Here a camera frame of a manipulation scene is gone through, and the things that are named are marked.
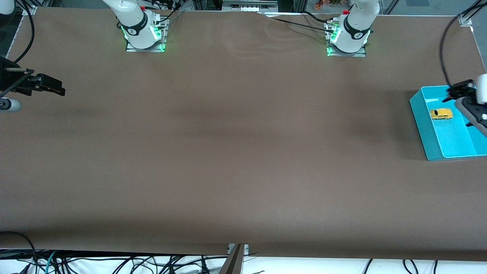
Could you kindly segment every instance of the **yellow toy car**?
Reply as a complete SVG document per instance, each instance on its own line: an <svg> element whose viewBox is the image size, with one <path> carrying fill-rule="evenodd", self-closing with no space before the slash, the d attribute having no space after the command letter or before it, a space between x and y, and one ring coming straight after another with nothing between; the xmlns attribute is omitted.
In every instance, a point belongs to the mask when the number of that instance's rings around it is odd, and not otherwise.
<svg viewBox="0 0 487 274"><path fill-rule="evenodd" d="M453 112L449 108L439 108L430 110L431 119L441 120L441 119L451 119L453 118Z"/></svg>

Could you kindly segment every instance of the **brown tabletop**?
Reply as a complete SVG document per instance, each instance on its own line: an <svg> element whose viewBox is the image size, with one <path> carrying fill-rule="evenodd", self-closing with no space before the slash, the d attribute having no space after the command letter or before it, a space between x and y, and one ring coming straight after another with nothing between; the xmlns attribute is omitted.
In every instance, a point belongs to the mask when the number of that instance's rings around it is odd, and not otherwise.
<svg viewBox="0 0 487 274"><path fill-rule="evenodd" d="M34 20L19 64L66 96L9 94L0 229L40 249L487 259L487 159L428 162L409 106L444 84L449 17L378 17L366 58L256 13L183 13L159 54L126 53L111 10ZM10 59L29 38L25 20ZM485 73L469 28L445 49L452 81Z"/></svg>

